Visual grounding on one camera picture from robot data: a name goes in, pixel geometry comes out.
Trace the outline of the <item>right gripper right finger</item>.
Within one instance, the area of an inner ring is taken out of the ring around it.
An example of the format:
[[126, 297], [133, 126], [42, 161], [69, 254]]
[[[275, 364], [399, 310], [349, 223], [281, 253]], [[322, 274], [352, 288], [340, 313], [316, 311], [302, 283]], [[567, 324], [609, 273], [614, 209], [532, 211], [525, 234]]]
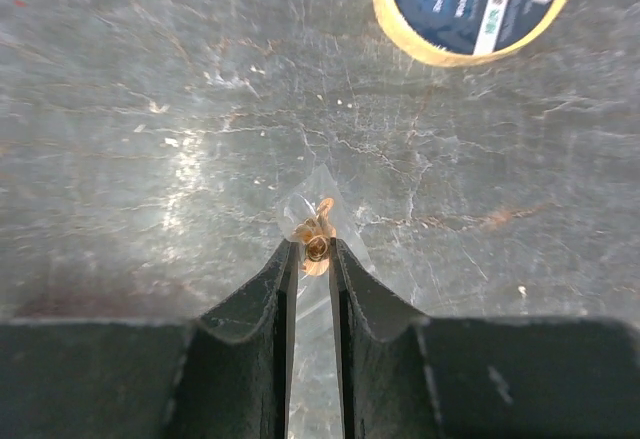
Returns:
[[635, 438], [639, 332], [586, 316], [434, 317], [330, 246], [348, 438]]

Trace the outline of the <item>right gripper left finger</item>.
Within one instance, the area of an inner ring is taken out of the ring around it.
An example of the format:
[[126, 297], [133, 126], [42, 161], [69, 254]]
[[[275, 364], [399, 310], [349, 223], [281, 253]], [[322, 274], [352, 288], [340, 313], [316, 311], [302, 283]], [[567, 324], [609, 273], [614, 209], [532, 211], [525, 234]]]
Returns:
[[1, 324], [5, 438], [283, 438], [298, 247], [192, 319]]

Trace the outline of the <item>small clear plastic bag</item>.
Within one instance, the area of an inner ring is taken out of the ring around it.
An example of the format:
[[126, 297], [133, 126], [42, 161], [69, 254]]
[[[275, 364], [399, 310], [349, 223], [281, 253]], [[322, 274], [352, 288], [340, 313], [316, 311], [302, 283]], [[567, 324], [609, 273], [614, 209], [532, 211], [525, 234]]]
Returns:
[[346, 242], [365, 269], [373, 272], [354, 213], [328, 167], [316, 167], [277, 204], [283, 236], [297, 246], [295, 344], [289, 438], [343, 436], [339, 378], [329, 283], [332, 238]]

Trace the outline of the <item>masking tape roll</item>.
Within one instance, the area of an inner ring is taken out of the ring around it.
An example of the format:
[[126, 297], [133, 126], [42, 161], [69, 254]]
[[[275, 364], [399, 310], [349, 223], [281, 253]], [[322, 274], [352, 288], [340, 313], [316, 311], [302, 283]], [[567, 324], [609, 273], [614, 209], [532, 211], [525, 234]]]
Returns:
[[430, 66], [493, 62], [540, 36], [568, 0], [373, 0], [385, 35]]

